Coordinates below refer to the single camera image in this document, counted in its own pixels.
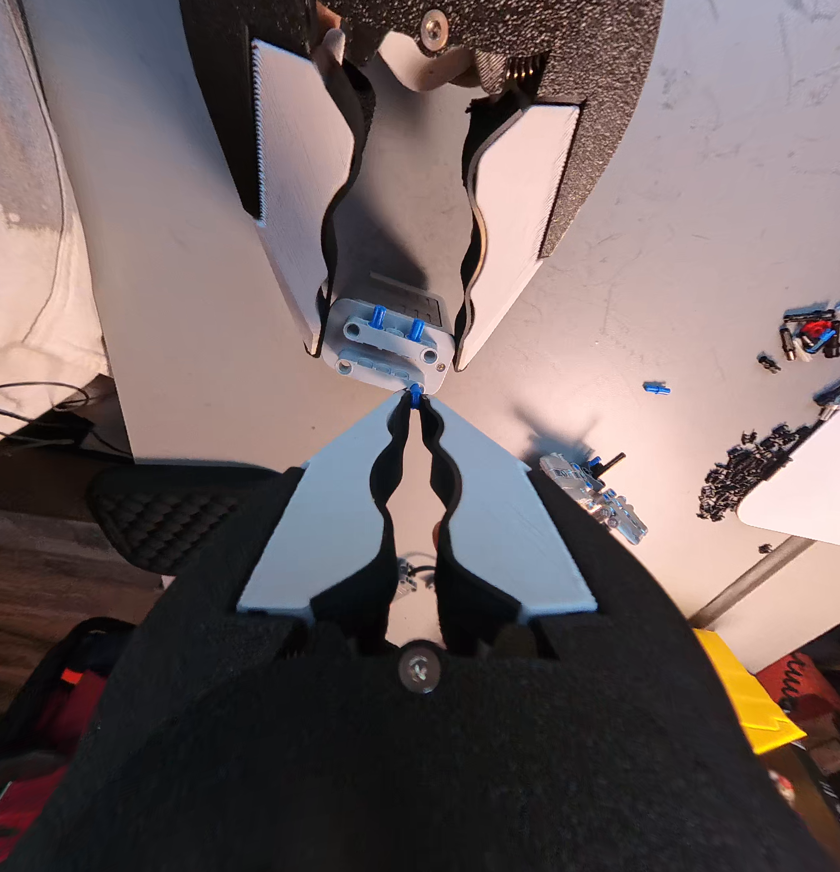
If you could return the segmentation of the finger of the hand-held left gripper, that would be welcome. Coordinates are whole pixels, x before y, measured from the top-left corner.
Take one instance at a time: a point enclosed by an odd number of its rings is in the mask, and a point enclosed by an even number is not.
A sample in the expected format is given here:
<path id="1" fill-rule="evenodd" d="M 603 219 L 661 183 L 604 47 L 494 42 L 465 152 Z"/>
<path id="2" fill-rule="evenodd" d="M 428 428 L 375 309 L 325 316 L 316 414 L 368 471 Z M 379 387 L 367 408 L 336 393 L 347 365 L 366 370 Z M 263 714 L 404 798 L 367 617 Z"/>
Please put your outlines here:
<path id="1" fill-rule="evenodd" d="M 319 354 L 319 303 L 331 271 L 324 257 L 327 209 L 349 180 L 356 136 L 327 89 L 346 40 L 325 38 L 305 59 L 252 42 L 253 112 L 260 195 L 258 234 L 306 352 Z"/>
<path id="2" fill-rule="evenodd" d="M 578 104 L 518 105 L 471 152 L 466 191 L 479 232 L 454 367 L 467 368 L 539 270 Z"/>

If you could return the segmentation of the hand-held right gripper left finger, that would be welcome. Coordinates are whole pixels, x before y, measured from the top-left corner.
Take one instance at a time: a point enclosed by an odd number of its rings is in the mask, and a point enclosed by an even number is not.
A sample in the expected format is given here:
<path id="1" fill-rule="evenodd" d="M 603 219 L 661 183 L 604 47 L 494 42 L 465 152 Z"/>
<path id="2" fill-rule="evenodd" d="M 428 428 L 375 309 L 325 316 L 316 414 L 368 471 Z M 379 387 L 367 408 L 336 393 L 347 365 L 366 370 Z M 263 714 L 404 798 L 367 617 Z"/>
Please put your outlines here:
<path id="1" fill-rule="evenodd" d="M 398 584 L 386 507 L 403 476 L 413 393 L 396 393 L 317 452 L 237 603 L 239 613 L 336 624 L 384 648 Z"/>

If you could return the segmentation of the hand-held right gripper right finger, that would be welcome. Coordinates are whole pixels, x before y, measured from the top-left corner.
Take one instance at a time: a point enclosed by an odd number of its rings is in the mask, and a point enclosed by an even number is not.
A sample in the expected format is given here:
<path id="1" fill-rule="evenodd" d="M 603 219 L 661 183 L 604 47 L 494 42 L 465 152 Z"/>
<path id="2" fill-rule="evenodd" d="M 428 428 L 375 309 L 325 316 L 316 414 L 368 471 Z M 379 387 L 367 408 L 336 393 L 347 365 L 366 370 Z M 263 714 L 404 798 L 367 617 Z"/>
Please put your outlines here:
<path id="1" fill-rule="evenodd" d="M 598 605 L 530 479 L 530 467 L 435 398 L 419 401 L 430 486 L 445 513 L 436 545 L 447 648 Z"/>

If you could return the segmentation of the grey transparent engine model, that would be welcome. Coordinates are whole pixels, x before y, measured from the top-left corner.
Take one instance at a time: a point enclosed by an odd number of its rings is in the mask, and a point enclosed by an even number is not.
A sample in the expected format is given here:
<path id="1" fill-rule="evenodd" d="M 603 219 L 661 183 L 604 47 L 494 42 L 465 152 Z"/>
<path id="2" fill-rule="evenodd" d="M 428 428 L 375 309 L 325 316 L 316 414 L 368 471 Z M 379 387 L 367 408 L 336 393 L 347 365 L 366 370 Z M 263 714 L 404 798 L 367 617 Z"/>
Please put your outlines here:
<path id="1" fill-rule="evenodd" d="M 539 467 L 592 518 L 637 546 L 647 534 L 646 525 L 628 500 L 603 481 L 604 474 L 625 458 L 626 454 L 620 452 L 608 463 L 598 456 L 578 463 L 560 452 L 551 452 L 539 458 Z"/>

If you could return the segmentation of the grey battery box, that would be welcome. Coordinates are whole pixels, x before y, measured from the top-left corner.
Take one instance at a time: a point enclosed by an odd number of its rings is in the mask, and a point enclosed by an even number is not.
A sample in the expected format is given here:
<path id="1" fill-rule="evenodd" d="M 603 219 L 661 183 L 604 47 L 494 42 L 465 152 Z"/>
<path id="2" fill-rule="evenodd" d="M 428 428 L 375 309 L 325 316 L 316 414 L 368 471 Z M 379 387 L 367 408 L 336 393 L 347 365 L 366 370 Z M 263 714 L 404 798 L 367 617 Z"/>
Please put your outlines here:
<path id="1" fill-rule="evenodd" d="M 387 308 L 382 331 L 369 326 L 378 304 Z M 426 322 L 421 343 L 406 338 L 414 318 Z M 444 383 L 455 353 L 445 301 L 376 272 L 332 303 L 321 345 L 321 358 L 341 377 L 387 391 L 420 383 L 428 395 Z"/>

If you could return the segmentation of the pile of mixed building pieces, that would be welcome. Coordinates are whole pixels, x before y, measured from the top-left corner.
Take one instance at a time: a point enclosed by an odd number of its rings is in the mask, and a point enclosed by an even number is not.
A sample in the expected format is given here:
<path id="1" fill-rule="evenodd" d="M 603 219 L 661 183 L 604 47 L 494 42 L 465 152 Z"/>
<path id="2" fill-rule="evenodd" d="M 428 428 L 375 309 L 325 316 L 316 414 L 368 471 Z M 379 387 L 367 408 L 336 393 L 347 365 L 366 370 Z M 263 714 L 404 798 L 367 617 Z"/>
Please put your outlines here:
<path id="1" fill-rule="evenodd" d="M 832 306 L 802 307 L 785 311 L 778 327 L 783 358 L 787 362 L 810 362 L 824 357 L 840 358 L 840 301 Z M 840 411 L 840 378 L 813 397 L 818 421 L 825 422 Z"/>

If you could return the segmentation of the grey desk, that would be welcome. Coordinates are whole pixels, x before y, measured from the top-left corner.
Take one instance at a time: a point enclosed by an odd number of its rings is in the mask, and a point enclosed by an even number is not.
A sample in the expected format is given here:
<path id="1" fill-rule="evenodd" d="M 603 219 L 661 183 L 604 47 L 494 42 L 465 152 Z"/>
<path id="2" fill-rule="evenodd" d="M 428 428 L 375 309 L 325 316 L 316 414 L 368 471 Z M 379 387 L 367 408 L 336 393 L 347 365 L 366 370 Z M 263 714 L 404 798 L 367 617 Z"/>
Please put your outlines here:
<path id="1" fill-rule="evenodd" d="M 25 2 L 131 449 L 300 465 L 385 392 L 309 357 L 240 204 L 176 2 Z M 667 2 L 641 102 L 555 253 L 438 397 L 533 463 L 626 458 L 631 553 L 691 616 L 781 535 L 697 518 L 741 433 L 812 420 L 777 325 L 840 299 L 840 2 Z M 644 391 L 662 382 L 669 396 Z"/>

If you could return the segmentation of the pile of black links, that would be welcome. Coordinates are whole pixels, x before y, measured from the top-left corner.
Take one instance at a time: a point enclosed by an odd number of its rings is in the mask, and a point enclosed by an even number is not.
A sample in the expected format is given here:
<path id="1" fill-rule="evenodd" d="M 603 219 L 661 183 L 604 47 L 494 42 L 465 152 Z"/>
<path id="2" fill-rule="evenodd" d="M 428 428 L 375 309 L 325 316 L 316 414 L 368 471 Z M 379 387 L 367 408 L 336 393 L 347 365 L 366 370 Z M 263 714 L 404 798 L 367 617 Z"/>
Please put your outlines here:
<path id="1" fill-rule="evenodd" d="M 734 513 L 749 493 L 767 481 L 791 460 L 791 455 L 818 429 L 819 423 L 791 429 L 785 423 L 763 439 L 756 431 L 743 432 L 741 442 L 716 463 L 704 479 L 698 498 L 697 517 L 720 521 Z"/>

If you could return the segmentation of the yellow plastic bin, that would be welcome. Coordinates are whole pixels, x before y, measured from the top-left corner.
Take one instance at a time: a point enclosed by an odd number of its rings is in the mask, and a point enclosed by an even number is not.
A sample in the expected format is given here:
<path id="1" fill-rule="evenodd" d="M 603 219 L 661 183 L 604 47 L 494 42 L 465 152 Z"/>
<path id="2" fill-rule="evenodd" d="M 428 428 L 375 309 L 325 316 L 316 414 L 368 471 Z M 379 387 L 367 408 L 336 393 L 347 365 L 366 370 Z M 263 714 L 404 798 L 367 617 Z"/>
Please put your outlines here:
<path id="1" fill-rule="evenodd" d="M 806 738 L 805 731 L 772 700 L 759 680 L 739 662 L 718 634 L 707 629 L 695 629 L 694 632 L 755 755 L 761 756 Z"/>

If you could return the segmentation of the red black backpack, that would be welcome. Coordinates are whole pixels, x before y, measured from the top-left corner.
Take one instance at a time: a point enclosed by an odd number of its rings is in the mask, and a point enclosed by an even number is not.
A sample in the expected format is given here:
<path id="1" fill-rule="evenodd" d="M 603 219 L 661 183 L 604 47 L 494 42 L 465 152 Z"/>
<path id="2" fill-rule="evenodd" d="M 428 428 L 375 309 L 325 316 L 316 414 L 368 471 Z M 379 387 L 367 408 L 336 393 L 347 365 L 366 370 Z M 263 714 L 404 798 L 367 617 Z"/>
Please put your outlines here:
<path id="1" fill-rule="evenodd" d="M 64 778 L 134 630 L 111 617 L 81 622 L 0 716 L 0 866 Z"/>

